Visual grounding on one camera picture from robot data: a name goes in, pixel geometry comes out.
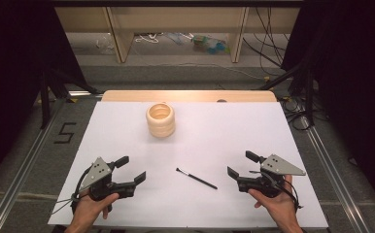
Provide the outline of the black curtain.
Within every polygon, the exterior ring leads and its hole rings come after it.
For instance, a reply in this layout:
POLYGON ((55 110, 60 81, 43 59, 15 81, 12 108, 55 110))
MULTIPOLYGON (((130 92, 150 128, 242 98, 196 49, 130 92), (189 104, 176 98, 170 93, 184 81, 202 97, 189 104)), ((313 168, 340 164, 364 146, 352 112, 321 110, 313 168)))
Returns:
POLYGON ((324 49, 316 80, 331 121, 375 190, 375 0, 305 0, 283 68, 301 60, 339 2, 347 10, 325 35, 332 44, 324 49))
POLYGON ((0 163, 46 84, 65 97, 85 78, 51 0, 0 0, 0 163))

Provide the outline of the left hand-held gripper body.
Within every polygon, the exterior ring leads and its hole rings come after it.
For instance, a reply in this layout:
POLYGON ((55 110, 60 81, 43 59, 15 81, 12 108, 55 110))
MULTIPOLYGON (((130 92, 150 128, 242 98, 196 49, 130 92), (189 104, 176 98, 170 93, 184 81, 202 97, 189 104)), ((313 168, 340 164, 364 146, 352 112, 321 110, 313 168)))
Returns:
POLYGON ((112 173, 116 169, 115 162, 107 163, 102 157, 97 157, 84 172, 85 178, 80 182, 79 192, 85 192, 94 201, 103 200, 113 193, 117 193, 120 198, 133 197, 137 186, 134 182, 112 181, 112 173))

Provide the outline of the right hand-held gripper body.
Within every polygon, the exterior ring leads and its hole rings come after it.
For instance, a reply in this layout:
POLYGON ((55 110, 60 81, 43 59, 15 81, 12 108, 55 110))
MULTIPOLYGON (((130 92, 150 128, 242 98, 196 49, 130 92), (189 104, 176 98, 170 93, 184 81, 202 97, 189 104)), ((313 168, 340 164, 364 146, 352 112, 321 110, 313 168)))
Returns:
POLYGON ((292 165, 276 154, 267 158, 260 156, 260 176, 257 178, 240 177, 237 184, 240 192, 250 189, 260 191, 269 198, 278 196, 284 189, 285 175, 305 176, 306 172, 292 165))

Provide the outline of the person's right hand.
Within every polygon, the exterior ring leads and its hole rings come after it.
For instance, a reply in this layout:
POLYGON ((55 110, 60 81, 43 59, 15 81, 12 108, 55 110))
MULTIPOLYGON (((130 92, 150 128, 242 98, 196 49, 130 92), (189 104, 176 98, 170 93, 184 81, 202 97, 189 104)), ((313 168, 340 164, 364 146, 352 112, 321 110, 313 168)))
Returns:
POLYGON ((250 189, 248 193, 255 198, 255 207, 263 206, 281 231, 284 226, 299 225, 294 202, 285 192, 275 198, 266 197, 255 189, 250 189))

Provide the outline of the black metal stand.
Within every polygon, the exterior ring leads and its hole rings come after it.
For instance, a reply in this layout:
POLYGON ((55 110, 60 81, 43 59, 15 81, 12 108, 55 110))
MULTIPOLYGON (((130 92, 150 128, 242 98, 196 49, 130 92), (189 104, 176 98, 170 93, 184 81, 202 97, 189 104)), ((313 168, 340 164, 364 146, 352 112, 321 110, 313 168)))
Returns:
POLYGON ((267 82, 258 90, 268 90, 285 80, 292 78, 288 92, 290 95, 298 95, 301 92, 305 93, 305 107, 304 116, 307 119, 307 128, 315 125, 313 120, 313 73, 308 65, 300 62, 293 68, 286 71, 283 75, 267 82))
POLYGON ((58 99, 66 99, 71 96, 65 86, 67 83, 72 83, 73 85, 87 91, 90 94, 102 94, 102 91, 99 91, 98 89, 88 85, 85 79, 80 80, 79 78, 75 78, 61 70, 54 68, 45 70, 40 76, 42 129, 44 129, 51 120, 49 91, 51 91, 58 99))

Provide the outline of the clear bag of colourful things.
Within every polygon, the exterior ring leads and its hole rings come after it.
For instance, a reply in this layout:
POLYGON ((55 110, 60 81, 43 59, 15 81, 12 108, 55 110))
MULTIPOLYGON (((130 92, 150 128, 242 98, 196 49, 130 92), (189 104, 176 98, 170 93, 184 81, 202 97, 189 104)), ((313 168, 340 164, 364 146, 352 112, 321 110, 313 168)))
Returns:
POLYGON ((230 53, 229 47, 223 40, 203 35, 194 35, 192 41, 196 49, 204 50, 209 54, 217 54, 220 52, 230 53))

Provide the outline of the person's left hand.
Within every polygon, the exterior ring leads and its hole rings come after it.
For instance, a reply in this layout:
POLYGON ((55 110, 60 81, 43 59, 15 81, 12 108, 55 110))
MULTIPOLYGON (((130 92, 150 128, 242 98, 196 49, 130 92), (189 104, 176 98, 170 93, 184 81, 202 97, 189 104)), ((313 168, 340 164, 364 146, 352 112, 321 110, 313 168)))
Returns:
POLYGON ((70 225, 87 227, 89 231, 99 216, 104 219, 108 218, 109 206, 118 199, 117 193, 111 194, 101 201, 94 201, 88 195, 83 196, 74 212, 70 225))

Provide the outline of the black thin brush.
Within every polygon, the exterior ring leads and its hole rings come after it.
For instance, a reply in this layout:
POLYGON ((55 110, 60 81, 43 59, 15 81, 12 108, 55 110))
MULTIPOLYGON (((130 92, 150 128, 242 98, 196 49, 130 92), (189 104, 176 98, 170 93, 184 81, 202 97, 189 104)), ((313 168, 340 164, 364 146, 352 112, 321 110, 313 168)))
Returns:
POLYGON ((176 168, 176 171, 177 171, 177 172, 180 172, 180 173, 182 173, 182 174, 184 174, 184 175, 186 175, 186 176, 188 176, 188 177, 190 177, 190 178, 192 178, 192 179, 194 179, 194 180, 196 180, 196 181, 198 181, 198 182, 200 182, 200 183, 203 183, 203 184, 205 184, 206 186, 211 187, 212 189, 218 190, 218 188, 217 188, 215 185, 213 185, 213 184, 211 184, 211 183, 208 183, 208 182, 206 182, 206 181, 204 181, 204 180, 202 180, 202 179, 200 179, 200 178, 194 176, 193 174, 191 174, 191 173, 189 173, 189 172, 187 172, 187 171, 185 171, 185 170, 182 170, 182 169, 180 169, 180 168, 176 168))

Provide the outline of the aluminium floor rail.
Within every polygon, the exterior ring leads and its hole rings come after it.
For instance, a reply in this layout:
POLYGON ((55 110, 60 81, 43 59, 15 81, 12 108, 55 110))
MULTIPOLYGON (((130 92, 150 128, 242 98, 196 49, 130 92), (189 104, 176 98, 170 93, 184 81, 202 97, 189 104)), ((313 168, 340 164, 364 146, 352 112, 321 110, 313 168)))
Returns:
POLYGON ((4 225, 13 205, 17 200, 17 196, 21 191, 30 171, 32 170, 42 147, 46 139, 48 138, 51 127, 63 106, 63 100, 55 100, 52 104, 51 115, 48 121, 40 128, 38 135, 35 138, 33 145, 28 151, 27 155, 24 157, 17 173, 14 175, 10 186, 4 192, 0 198, 0 230, 4 225))
POLYGON ((341 175, 336 169, 324 143, 319 136, 313 123, 311 123, 306 116, 301 120, 302 124, 306 127, 308 137, 316 151, 319 160, 321 161, 324 171, 332 185, 332 188, 338 197, 339 203, 341 204, 344 212, 351 223, 356 233, 370 233, 370 228, 364 220, 363 214, 358 208, 354 198, 343 182, 341 175))

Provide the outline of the ridged wooden cup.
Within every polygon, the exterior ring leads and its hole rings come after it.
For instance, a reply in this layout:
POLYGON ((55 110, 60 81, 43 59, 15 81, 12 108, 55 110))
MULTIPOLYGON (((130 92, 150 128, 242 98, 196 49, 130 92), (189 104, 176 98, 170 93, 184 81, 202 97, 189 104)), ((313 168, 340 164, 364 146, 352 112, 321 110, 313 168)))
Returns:
POLYGON ((146 111, 146 120, 150 133, 156 138, 166 138, 176 128, 175 112, 167 103, 157 103, 146 111))

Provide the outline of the light wooden shelf unit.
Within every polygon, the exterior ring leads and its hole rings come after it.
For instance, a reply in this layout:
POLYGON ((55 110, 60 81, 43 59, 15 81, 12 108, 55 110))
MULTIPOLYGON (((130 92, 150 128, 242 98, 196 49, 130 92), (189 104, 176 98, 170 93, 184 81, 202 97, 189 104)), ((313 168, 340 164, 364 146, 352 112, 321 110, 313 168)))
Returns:
POLYGON ((239 61, 246 33, 290 34, 297 8, 274 7, 57 7, 66 32, 109 33, 119 62, 124 62, 136 33, 224 33, 231 61, 239 61))

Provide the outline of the clear plastic wrap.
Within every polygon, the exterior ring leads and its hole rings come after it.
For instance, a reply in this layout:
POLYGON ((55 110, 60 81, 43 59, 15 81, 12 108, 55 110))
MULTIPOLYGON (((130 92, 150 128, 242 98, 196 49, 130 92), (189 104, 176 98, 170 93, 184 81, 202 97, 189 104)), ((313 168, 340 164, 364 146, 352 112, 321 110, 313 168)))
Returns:
POLYGON ((98 38, 95 42, 95 46, 101 54, 111 55, 115 53, 115 46, 110 35, 104 35, 98 38))

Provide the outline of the white table sheet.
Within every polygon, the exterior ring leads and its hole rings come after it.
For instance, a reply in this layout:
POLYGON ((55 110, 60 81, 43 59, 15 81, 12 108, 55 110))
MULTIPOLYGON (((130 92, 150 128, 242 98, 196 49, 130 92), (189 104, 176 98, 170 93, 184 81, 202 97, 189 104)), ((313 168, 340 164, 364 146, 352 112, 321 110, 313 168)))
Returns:
POLYGON ((274 222, 255 200, 240 192, 227 167, 243 177, 259 169, 245 155, 277 154, 302 168, 281 105, 259 103, 188 103, 172 105, 176 130, 163 139, 148 130, 147 102, 96 104, 59 197, 74 192, 83 171, 97 158, 129 162, 113 173, 116 183, 129 182, 145 172, 147 177, 131 198, 113 205, 100 227, 125 229, 260 229, 274 222), (185 170, 215 185, 212 189, 180 172, 185 170))

